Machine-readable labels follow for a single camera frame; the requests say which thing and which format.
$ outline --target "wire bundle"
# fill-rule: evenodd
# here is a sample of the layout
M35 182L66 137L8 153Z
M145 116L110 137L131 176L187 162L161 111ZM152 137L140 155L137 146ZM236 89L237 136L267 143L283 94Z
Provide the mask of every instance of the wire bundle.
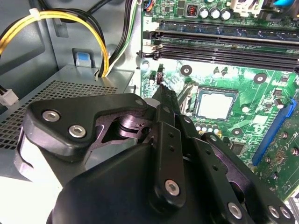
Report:
M147 12L150 12L154 6L154 0L149 0L148 4L144 8Z
M125 18L124 18L124 24L123 24L123 30L122 30L122 36L121 40L116 47L114 53L111 55L109 58L109 64L110 64L110 69L107 73L111 71L115 63L120 59L120 57L123 55L125 52L128 43L131 39L132 31L133 31L133 24L135 21L135 16L136 16L136 11L137 11L137 0L126 0L125 4ZM95 79L98 80L98 77L100 74L102 74L102 68L95 72Z
M125 52L128 43L130 41L133 24L135 20L135 14L137 9L138 0L126 0L125 3L125 16L124 16L124 25L123 25L123 32L121 36L121 40L116 47L114 53L108 58L108 53L106 49L105 38L102 32L102 29L97 22L97 20L92 16L92 13L100 9L102 6L110 2L111 0L102 0L96 3L92 8L90 8L87 12L81 9L74 9L74 8L55 8L53 10L49 6L47 2L44 0L38 0L41 4L42 8L47 11L38 12L38 16L29 15L24 18L21 18L12 24L10 24L0 35L0 57L6 46L11 42L11 40L17 35L17 33L22 30L27 25L41 20L41 19L48 19L48 18L59 18L63 22L79 22L86 26L92 34L95 36L96 40L98 41L103 60L101 64L100 70L97 70L95 73L95 79L98 80L98 77L106 77L109 72L111 71L112 67L115 63L119 60L122 54Z
M109 69L109 59L108 59L108 53L107 53L107 49L105 47L105 44L103 43L101 37L99 36L99 34L97 33L97 31L95 31L95 29L89 25L88 23L86 23L85 21L83 21L82 19L70 14L70 13L65 13L65 12L59 12L59 11L43 11L43 12L39 12L39 16L33 16L33 15L28 15L20 20L18 20L17 22L15 22L9 29L7 32L3 33L2 38L0 40L0 54L2 54L2 52L4 51L4 49L6 48L6 46L11 42L11 40L27 25L41 20L41 19L53 19L53 18L58 18L58 19L65 19L65 20L71 20L71 21L75 21L75 22L79 22L81 24L83 24L85 27L87 27L91 33L95 36L97 42L100 45L100 48L102 50L102 54L103 54L103 61L104 61L104 66L103 66L103 74L106 74L108 72Z

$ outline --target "yellow wire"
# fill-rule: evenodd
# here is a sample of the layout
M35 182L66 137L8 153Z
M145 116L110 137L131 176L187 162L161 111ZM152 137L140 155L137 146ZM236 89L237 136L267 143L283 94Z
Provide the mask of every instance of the yellow wire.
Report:
M59 18L59 19L68 19L72 21L79 22L83 24L85 27L87 27L91 33L95 36L96 40L98 41L100 48L103 53L103 59L104 59L104 70L103 70L103 76L106 75L106 73L109 70L109 59L108 59L108 53L106 50L106 47L101 39L101 37L97 34L97 32L94 30L92 26L90 26L88 23L83 21L82 19L64 12L59 11L43 11L40 12L40 17L36 18L32 15L28 15L25 18L19 20L16 22L3 36L3 38L0 40L0 54L4 51L6 46L11 42L11 40L27 25L37 21L38 19L51 19L51 18Z

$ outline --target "power connector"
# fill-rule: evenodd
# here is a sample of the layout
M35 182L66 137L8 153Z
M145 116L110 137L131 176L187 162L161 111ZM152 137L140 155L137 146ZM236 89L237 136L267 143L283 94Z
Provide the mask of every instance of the power connector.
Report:
M0 95L0 104L3 106L11 106L18 100L19 98L12 89L7 89L7 92L5 92L3 95Z

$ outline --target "perforated metal grille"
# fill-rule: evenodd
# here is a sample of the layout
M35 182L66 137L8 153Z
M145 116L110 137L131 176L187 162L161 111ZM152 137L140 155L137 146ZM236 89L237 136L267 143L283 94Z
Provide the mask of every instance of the perforated metal grille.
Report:
M74 98L114 94L116 87L103 87L88 84L52 81L31 100L0 123L0 148L15 149L20 134L22 120L29 103L58 98Z

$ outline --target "zip tie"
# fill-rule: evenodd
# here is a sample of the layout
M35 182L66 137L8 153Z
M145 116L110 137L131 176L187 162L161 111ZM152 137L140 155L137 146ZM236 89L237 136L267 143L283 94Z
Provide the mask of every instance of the zip tie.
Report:
M36 20L38 21L41 20L41 14L39 13L37 8L31 8L29 12L34 18L36 18Z

